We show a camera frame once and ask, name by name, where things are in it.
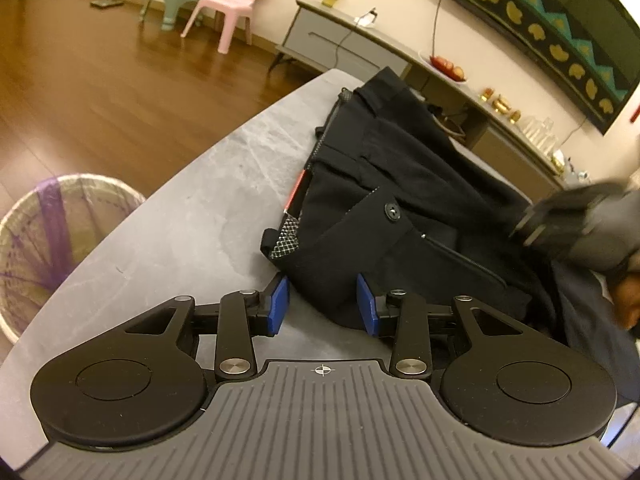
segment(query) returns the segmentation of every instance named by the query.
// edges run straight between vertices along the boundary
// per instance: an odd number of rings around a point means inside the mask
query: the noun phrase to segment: gray ribbed base
[[[330,368],[316,372],[322,364]],[[428,384],[376,361],[271,362],[224,384],[183,432],[126,452],[53,444],[27,480],[620,480],[631,469],[595,438],[556,448],[496,442],[455,420]]]

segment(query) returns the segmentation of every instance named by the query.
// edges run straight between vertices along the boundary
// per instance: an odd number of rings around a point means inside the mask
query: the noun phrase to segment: cabinet drawer
[[[337,53],[336,68],[363,81],[376,75],[385,66],[390,67],[398,75],[404,72],[407,67],[404,59],[364,38],[356,31],[345,40],[349,31],[348,28],[319,14],[300,9],[284,46],[328,70],[334,67],[336,48],[342,42]]]

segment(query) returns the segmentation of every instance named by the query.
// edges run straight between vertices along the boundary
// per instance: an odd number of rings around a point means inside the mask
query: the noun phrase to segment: wall-mounted tv
[[[640,27],[619,0],[454,1],[513,41],[603,134],[640,83]]]

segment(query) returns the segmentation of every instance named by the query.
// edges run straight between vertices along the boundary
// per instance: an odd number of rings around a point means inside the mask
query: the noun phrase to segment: white wall
[[[380,30],[415,50],[430,51],[433,18],[438,0],[339,0],[336,7],[360,15],[375,6]],[[640,0],[622,0],[640,21]],[[261,0],[257,4],[256,34],[280,42],[295,13],[295,0]],[[450,0],[444,0],[436,34],[436,52],[463,66],[472,88],[493,86],[523,114],[551,117],[564,140],[584,119],[556,85],[512,44]],[[636,91],[606,136],[589,123],[563,149],[581,169],[595,178],[628,176],[638,166],[636,126],[628,122],[640,104]]]

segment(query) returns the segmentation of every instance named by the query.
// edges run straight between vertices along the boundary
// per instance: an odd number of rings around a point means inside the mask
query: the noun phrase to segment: cabinet leg
[[[284,54],[282,52],[279,52],[276,54],[276,57],[273,59],[273,62],[271,63],[271,65],[269,66],[269,69],[267,70],[267,74],[271,73],[271,70],[273,70],[274,68],[276,68],[280,63],[282,63],[282,59],[284,58]]]

